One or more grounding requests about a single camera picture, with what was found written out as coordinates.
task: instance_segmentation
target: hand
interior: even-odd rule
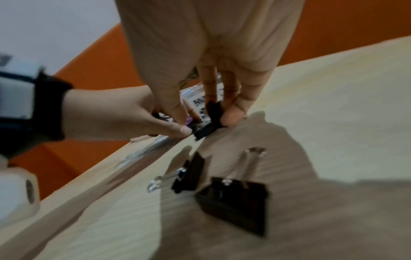
[[[241,121],[277,66],[304,0],[116,0],[135,65],[180,124],[178,85],[197,66],[206,102],[224,84],[221,123]]]
[[[184,110],[193,119],[200,113],[183,99]],[[143,135],[187,137],[191,129],[156,119],[162,112],[147,86],[114,90],[70,90],[63,101],[63,131],[66,137],[86,140],[129,140]]]

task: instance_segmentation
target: wood grain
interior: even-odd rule
[[[409,259],[411,37],[279,67],[251,115],[127,169],[126,145],[0,231],[0,259]],[[157,175],[194,151],[225,176],[267,148],[253,180],[270,190],[262,239],[204,214]]]

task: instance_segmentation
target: wooden table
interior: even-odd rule
[[[410,259],[411,37],[278,67],[233,129],[116,167],[130,143],[0,230],[0,259]],[[267,148],[262,239],[204,214],[193,193],[148,194],[194,151],[226,176]]]

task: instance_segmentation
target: orange surface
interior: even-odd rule
[[[280,65],[411,35],[409,0],[307,0]],[[58,77],[76,88],[101,90],[142,85],[123,31],[115,26],[87,48]],[[126,142],[66,140],[41,145],[12,164],[37,174],[44,198]]]

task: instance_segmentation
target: binder clip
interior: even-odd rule
[[[205,107],[207,109],[211,122],[198,124],[193,122],[189,125],[189,127],[193,130],[196,141],[203,139],[219,128],[223,128],[220,123],[220,118],[223,115],[223,111],[221,110],[221,103],[208,102]]]
[[[254,163],[248,162],[245,169],[250,174],[258,158],[265,155],[265,149],[253,147],[245,150],[244,154],[247,157],[256,155]],[[226,178],[212,177],[211,184],[197,192],[195,199],[205,213],[264,236],[265,201],[268,197],[265,184],[247,181],[245,174],[241,179],[235,179],[238,175],[236,168]]]
[[[171,189],[177,194],[182,191],[195,191],[200,181],[201,173],[204,168],[205,160],[201,155],[196,152],[191,161],[187,160],[184,166],[179,168],[177,171],[155,177],[147,187],[147,192],[153,192],[161,188],[161,183],[167,179],[175,177]]]

